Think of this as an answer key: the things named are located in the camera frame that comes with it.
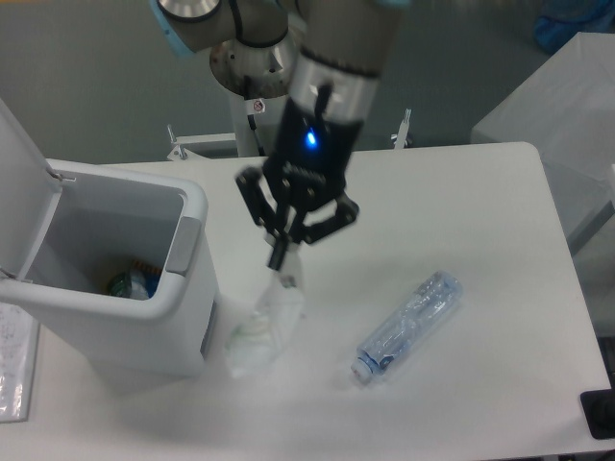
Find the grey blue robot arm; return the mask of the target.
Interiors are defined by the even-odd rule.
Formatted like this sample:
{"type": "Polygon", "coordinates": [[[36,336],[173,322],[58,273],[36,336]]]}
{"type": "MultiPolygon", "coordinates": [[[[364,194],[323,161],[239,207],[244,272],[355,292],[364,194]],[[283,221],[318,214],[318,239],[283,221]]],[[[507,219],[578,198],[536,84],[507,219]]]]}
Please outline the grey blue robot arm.
{"type": "Polygon", "coordinates": [[[222,84],[247,99],[284,98],[276,138],[237,186],[270,238],[272,270],[286,255],[355,222],[345,172],[393,47],[406,1],[154,1],[178,54],[209,51],[222,84]]]}

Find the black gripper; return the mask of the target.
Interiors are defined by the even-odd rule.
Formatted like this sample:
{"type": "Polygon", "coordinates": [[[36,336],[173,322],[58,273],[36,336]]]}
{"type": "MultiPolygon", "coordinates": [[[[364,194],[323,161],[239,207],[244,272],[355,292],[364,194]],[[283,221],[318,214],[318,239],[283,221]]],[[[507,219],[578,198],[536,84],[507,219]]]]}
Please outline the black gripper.
{"type": "Polygon", "coordinates": [[[342,192],[345,171],[362,126],[361,121],[339,124],[318,118],[288,99],[273,153],[262,169],[249,166],[236,175],[235,183],[254,223],[273,238],[268,268],[282,269],[290,242],[312,245],[357,220],[358,204],[342,192]],[[268,203],[260,186],[262,171],[279,204],[276,208],[268,203]],[[331,215],[305,223],[310,211],[333,199],[331,215]],[[287,233],[289,206],[296,207],[296,214],[287,233]]]}

